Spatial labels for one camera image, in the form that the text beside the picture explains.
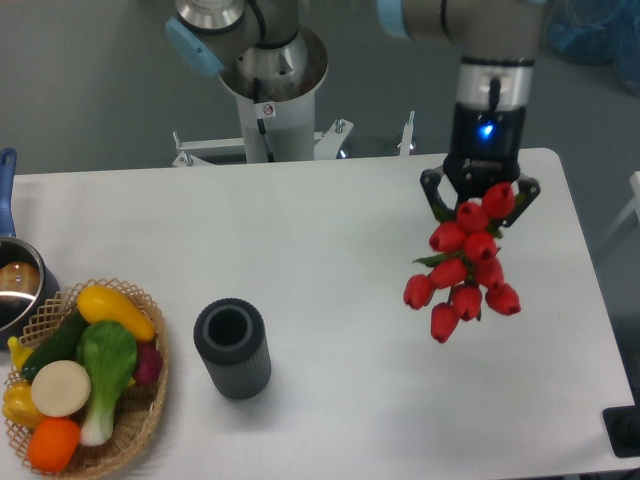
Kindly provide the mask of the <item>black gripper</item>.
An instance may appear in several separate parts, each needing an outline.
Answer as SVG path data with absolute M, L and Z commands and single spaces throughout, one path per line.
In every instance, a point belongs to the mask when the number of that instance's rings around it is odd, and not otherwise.
M 526 109 L 480 110 L 458 102 L 454 108 L 449 153 L 443 168 L 426 169 L 420 185 L 436 220 L 454 220 L 455 210 L 442 199 L 444 173 L 460 201 L 481 198 L 490 187 L 516 180 L 514 209 L 500 221 L 511 227 L 541 192 L 537 179 L 519 176 L 518 154 Z

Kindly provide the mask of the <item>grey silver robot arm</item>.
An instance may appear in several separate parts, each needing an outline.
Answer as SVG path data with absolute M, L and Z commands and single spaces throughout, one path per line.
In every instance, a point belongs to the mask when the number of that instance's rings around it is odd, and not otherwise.
M 326 77 L 321 39 L 299 21 L 295 1 L 179 1 L 165 26 L 192 69 L 235 96 L 251 163 L 335 157 L 349 133 L 338 122 L 315 131 L 315 93 Z M 395 37 L 442 37 L 462 48 L 449 152 L 421 186 L 440 221 L 456 209 L 440 197 L 448 180 L 459 202 L 479 198 L 489 228 L 512 225 L 537 197 L 518 153 L 538 48 L 540 1 L 381 1 L 378 18 Z

